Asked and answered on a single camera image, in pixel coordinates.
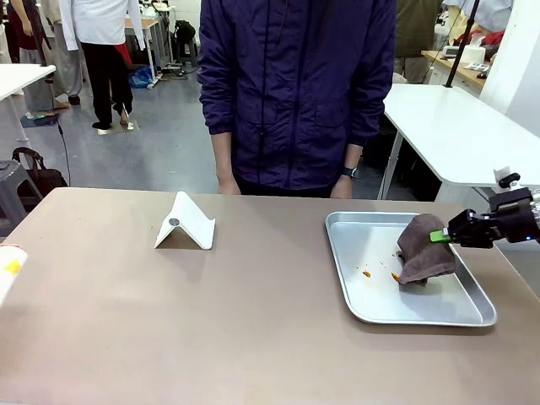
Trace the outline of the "person's left hand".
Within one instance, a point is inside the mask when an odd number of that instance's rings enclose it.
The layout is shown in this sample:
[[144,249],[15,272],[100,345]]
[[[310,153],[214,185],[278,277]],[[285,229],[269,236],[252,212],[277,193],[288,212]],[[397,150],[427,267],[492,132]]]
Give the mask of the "person's left hand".
[[353,180],[347,175],[341,175],[334,185],[330,198],[350,199],[352,197]]

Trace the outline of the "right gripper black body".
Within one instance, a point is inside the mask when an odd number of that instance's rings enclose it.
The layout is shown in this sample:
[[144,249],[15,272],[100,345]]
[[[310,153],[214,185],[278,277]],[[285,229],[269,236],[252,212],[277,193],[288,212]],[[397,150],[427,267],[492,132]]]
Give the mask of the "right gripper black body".
[[499,233],[509,243],[538,241],[538,190],[523,187],[494,194],[489,207]]

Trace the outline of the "person's right hand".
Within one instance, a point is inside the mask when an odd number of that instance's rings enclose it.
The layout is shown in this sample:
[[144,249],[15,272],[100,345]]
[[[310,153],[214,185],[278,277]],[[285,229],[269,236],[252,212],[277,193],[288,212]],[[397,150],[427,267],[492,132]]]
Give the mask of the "person's right hand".
[[232,175],[218,177],[219,193],[223,195],[240,195],[241,190]]

